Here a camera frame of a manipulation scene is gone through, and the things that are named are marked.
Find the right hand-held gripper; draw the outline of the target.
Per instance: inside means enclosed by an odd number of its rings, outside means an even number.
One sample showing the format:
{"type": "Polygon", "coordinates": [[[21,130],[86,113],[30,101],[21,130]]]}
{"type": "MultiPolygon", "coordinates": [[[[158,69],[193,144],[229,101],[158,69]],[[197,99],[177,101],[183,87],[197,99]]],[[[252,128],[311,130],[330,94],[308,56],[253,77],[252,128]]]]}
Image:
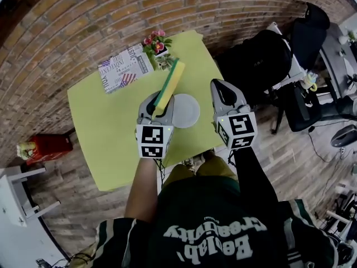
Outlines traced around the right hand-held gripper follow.
{"type": "Polygon", "coordinates": [[[211,97],[215,132],[224,145],[230,150],[251,147],[257,137],[257,122],[243,92],[227,81],[213,79],[211,97]]]}

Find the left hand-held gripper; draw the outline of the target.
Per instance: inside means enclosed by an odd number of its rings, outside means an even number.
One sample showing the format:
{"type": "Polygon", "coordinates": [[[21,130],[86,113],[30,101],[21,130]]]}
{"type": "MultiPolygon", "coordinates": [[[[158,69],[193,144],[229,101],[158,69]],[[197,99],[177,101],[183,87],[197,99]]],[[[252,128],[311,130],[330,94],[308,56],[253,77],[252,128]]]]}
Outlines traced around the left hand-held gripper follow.
{"type": "Polygon", "coordinates": [[[155,106],[159,91],[149,95],[139,106],[136,140],[141,158],[164,159],[173,136],[173,109],[175,98],[171,96],[165,108],[155,106]]]}

